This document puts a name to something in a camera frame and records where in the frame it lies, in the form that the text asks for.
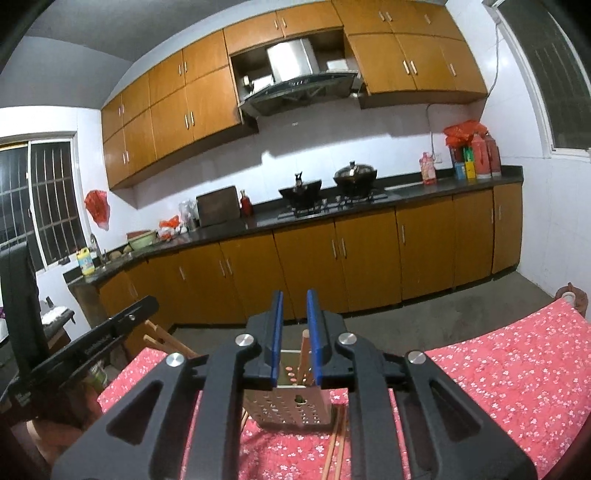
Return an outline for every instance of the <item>faucet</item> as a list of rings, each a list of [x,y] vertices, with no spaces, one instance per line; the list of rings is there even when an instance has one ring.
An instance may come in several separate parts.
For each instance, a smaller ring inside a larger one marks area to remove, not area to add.
[[[103,252],[100,250],[99,241],[96,239],[95,234],[93,234],[93,233],[90,234],[90,249],[92,251],[95,251],[96,254],[98,255],[99,260],[100,260],[100,264],[105,265],[106,264],[105,256],[103,255]]]

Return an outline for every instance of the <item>window frame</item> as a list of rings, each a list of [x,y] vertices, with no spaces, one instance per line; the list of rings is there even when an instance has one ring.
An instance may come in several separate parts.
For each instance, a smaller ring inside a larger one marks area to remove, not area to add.
[[[9,143],[20,143],[27,145],[27,188],[29,194],[29,203],[30,203],[30,211],[31,211],[31,220],[33,222],[33,228],[35,232],[35,238],[37,240],[37,245],[39,248],[39,252],[41,255],[41,262],[43,263],[43,268],[37,271],[37,275],[45,273],[47,271],[53,270],[55,268],[62,268],[62,265],[59,264],[60,260],[57,260],[52,263],[47,263],[47,258],[45,252],[43,251],[43,245],[41,243],[41,236],[39,233],[39,227],[37,225],[37,212],[35,211],[34,201],[33,201],[33,188],[31,187],[31,146],[37,144],[45,144],[45,143],[57,143],[57,142],[68,142],[70,144],[70,162],[72,168],[72,184],[74,188],[74,198],[76,200],[76,209],[78,218],[80,220],[80,226],[82,228],[82,234],[84,236],[84,240],[86,245],[90,245],[90,221],[88,220],[88,215],[86,214],[86,207],[84,204],[84,197],[83,197],[83,190],[82,190],[82,178],[80,175],[80,163],[78,158],[78,147],[77,147],[77,138],[76,135],[64,135],[64,134],[54,134],[54,135],[43,135],[42,137],[32,137],[27,135],[26,138],[19,140],[10,139]],[[72,253],[68,255],[70,262],[76,262],[76,253]]]
[[[544,97],[542,96],[542,91],[540,89],[540,85],[538,84],[538,80],[535,77],[534,71],[530,65],[530,61],[527,59],[527,56],[525,55],[525,51],[523,50],[523,48],[521,48],[519,40],[517,40],[517,37],[513,33],[513,30],[509,25],[509,22],[505,19],[502,12],[498,8],[505,1],[511,0],[496,0],[493,2],[491,8],[494,10],[494,14],[498,15],[500,19],[500,21],[496,23],[498,23],[499,30],[501,31],[503,38],[507,42],[507,46],[511,50],[511,53],[515,57],[517,66],[519,67],[519,70],[524,78],[525,86],[528,90],[528,93],[530,94],[530,99],[534,107],[535,118],[538,124],[538,130],[540,132],[543,157],[564,160],[580,160],[588,163],[591,162],[591,145],[589,145],[589,148],[587,150],[579,148],[556,148],[554,146],[554,136],[552,135],[550,117],[548,115],[548,109],[546,108]],[[589,75],[587,71],[583,67],[583,62],[581,61],[579,54],[575,50],[573,43],[570,41],[570,39],[562,29],[560,24],[556,21],[556,19],[552,16],[550,12],[548,12],[548,14],[552,18],[552,20],[554,20],[554,23],[562,33],[566,44],[573,53],[574,59],[577,62],[577,65],[585,80],[587,89],[589,90],[589,95],[591,95],[591,81],[589,80]]]

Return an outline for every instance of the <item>black pot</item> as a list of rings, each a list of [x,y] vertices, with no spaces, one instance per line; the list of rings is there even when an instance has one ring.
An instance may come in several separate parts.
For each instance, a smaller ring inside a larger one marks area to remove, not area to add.
[[[297,210],[313,208],[320,201],[322,180],[301,181],[302,172],[295,174],[295,186],[279,190],[281,196]]]
[[[354,161],[348,167],[335,173],[334,181],[342,195],[347,197],[367,197],[374,189],[378,171],[370,165],[356,165]]]

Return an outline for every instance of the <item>gas stove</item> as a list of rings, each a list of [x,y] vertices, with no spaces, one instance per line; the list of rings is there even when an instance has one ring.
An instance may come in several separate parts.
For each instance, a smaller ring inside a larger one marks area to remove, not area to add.
[[[347,197],[337,195],[328,199],[319,199],[313,207],[308,209],[291,208],[277,215],[278,220],[292,218],[314,218],[327,213],[334,213],[341,210],[347,210],[357,205],[373,203],[379,200],[385,200],[388,194],[383,190],[374,190],[367,197]]]

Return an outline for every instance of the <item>range hood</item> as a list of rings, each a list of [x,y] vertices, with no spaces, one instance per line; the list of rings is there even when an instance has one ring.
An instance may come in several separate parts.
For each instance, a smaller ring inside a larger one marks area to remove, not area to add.
[[[337,98],[347,98],[358,72],[321,72],[307,38],[267,49],[274,82],[244,99],[238,108],[254,118]]]

